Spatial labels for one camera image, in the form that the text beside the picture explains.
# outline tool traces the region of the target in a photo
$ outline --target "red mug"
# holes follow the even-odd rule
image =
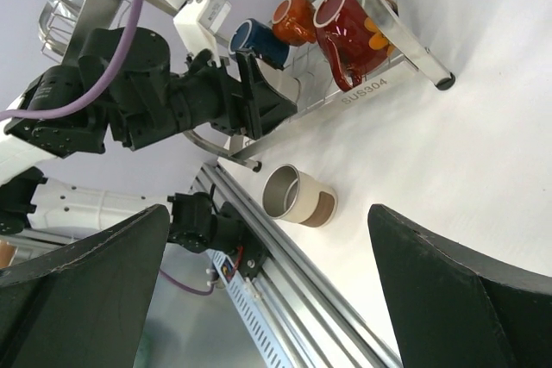
[[[309,0],[284,0],[273,13],[273,33],[293,47],[314,43],[317,35],[313,16],[314,6]]]
[[[396,10],[396,4],[387,0]],[[314,15],[318,44],[337,86],[348,91],[391,55],[394,46],[357,0],[323,0]]]

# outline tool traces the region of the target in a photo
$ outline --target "gray wall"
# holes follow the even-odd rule
[[[233,9],[222,32],[230,35],[248,17],[267,21],[279,1],[230,0]],[[0,54],[0,106],[5,107],[53,62],[40,54],[41,44],[37,39],[37,18],[45,0],[0,2],[5,11],[3,31],[0,33],[0,45],[3,47]],[[146,5],[140,24],[159,32],[169,41],[172,68],[176,72],[183,71],[186,50],[176,34],[172,19]],[[201,132],[212,140],[224,140],[210,128],[201,128]],[[199,166],[210,159],[209,154],[195,148],[181,135],[136,153],[123,149],[110,138],[106,140],[106,147],[107,153],[101,156],[75,154],[63,162],[48,162],[41,168],[48,175],[82,186],[153,195],[186,190]]]

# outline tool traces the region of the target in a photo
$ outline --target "brown label on cup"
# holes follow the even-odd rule
[[[319,228],[328,221],[335,206],[335,198],[331,194],[321,191],[318,195],[318,205],[314,210],[314,213],[312,213],[307,220],[302,221],[299,224],[303,224],[304,226],[308,226],[310,228]]]

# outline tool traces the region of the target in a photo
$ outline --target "white mug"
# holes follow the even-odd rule
[[[262,206],[273,219],[319,228],[336,213],[337,194],[328,185],[287,164],[278,167],[267,180]]]

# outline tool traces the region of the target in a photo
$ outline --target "purple cable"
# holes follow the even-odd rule
[[[141,6],[144,0],[132,0],[130,6],[129,19],[127,26],[122,31],[121,39],[113,54],[110,64],[105,69],[100,79],[79,99],[68,103],[66,106],[56,109],[44,109],[40,111],[27,111],[25,109],[8,109],[0,112],[0,122],[9,118],[27,118],[30,120],[52,120],[62,118],[80,111],[86,106],[93,103],[105,89],[110,85],[111,81],[122,67],[122,63],[129,53],[130,45],[138,27],[138,19],[140,18]]]
[[[159,273],[160,275],[165,278],[166,280],[168,280],[171,284],[173,284],[174,286],[176,286],[177,288],[183,290],[183,291],[186,291],[188,293],[192,293],[194,295],[199,295],[199,296],[208,296],[210,295],[211,293],[213,293],[213,290],[215,289],[215,285],[212,284],[210,287],[209,287],[209,290],[197,290],[197,289],[193,289],[191,288],[190,286],[186,286],[185,284],[182,284],[180,283],[178,280],[174,279],[173,277],[171,277],[170,275],[166,274],[163,270],[159,269]]]

